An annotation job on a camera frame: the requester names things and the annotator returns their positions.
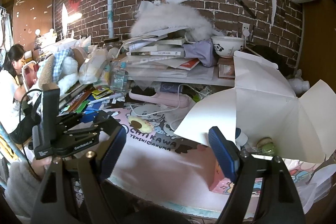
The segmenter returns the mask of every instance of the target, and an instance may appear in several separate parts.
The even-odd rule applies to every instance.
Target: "shelf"
[[[214,67],[212,80],[207,79],[193,79],[193,78],[170,78],[170,77],[129,77],[129,80],[141,80],[141,81],[160,81],[160,82],[172,82],[172,83],[184,83],[184,84],[202,84],[202,85],[220,85],[220,86],[235,86],[235,80],[218,78],[218,67]]]

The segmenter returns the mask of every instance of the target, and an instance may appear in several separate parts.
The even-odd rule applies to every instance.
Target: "electrical outlet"
[[[243,29],[242,29],[242,31],[249,30],[249,29],[250,29],[250,24],[243,23]]]

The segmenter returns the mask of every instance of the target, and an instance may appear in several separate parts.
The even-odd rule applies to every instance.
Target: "blue checkered cloth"
[[[73,57],[74,56],[74,51],[71,48],[66,48],[64,50],[61,50],[60,52],[56,52],[54,54],[54,56],[55,56],[55,60],[54,60],[54,64],[53,64],[52,81],[54,83],[57,83],[58,80],[59,80],[59,77],[61,76],[61,73],[62,73],[62,62],[63,62],[63,60],[68,56]],[[37,72],[37,77],[38,78],[41,75],[41,71],[42,71],[45,63],[46,63],[46,60],[39,63],[40,68]]]

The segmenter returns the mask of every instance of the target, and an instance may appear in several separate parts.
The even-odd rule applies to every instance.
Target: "red book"
[[[200,61],[198,58],[194,58],[186,63],[183,63],[182,65],[178,66],[178,69],[185,69],[185,70],[192,70]]]

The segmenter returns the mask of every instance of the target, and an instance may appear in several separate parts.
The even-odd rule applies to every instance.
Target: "white plush toy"
[[[61,65],[62,74],[57,85],[60,89],[60,96],[64,95],[78,81],[78,63],[75,59],[68,56]]]

